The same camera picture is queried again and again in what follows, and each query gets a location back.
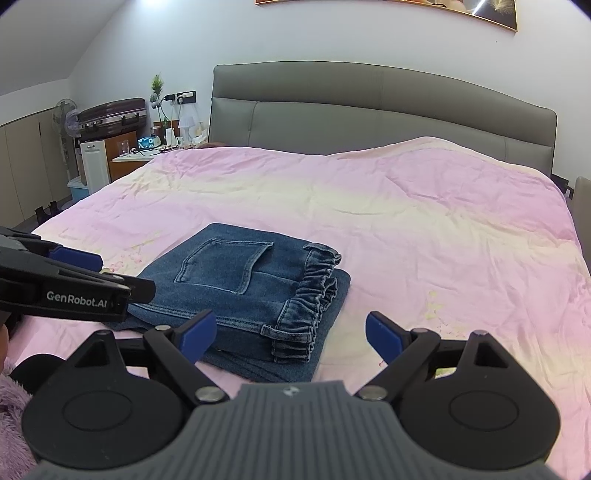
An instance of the suitcase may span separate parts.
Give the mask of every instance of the suitcase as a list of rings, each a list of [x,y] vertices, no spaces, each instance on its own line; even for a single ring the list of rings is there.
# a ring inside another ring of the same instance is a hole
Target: suitcase
[[[115,137],[145,127],[148,114],[143,98],[104,103],[78,115],[80,141]]]

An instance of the blue storage bin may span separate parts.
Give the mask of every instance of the blue storage bin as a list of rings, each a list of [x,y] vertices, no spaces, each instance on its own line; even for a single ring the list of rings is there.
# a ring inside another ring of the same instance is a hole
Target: blue storage bin
[[[80,200],[88,197],[88,187],[85,186],[81,181],[80,177],[76,177],[75,179],[71,179],[68,182],[68,188],[72,192],[72,201],[74,203],[79,202]]]

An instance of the pink bedsheet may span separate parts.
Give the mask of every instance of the pink bedsheet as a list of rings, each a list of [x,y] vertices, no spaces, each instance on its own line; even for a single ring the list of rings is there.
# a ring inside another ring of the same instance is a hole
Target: pink bedsheet
[[[486,329],[560,409],[550,466],[569,480],[591,469],[590,278],[564,197],[548,178],[430,138],[328,157],[178,151],[36,233],[135,275],[212,222],[321,242],[343,255],[351,287],[315,380],[342,379],[354,391],[383,368],[363,332],[370,310],[445,338]],[[67,356],[101,327],[29,317],[9,355]],[[238,377],[199,367],[229,393],[239,389]]]

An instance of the white lamp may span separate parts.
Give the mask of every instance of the white lamp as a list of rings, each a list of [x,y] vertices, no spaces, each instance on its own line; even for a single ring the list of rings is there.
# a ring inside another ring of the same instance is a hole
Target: white lamp
[[[191,135],[189,129],[195,126],[195,120],[192,115],[183,115],[178,121],[178,128],[183,136],[183,145],[191,144]]]

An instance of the black boot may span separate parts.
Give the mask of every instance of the black boot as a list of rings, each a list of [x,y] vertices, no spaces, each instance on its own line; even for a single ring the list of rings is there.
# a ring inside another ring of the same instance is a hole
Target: black boot
[[[55,217],[61,213],[61,210],[57,207],[57,202],[51,202],[49,204],[49,213],[51,217]]]
[[[37,223],[39,225],[44,224],[46,221],[48,221],[51,218],[48,214],[46,214],[43,207],[39,207],[37,210],[35,210],[35,214],[37,215]]]

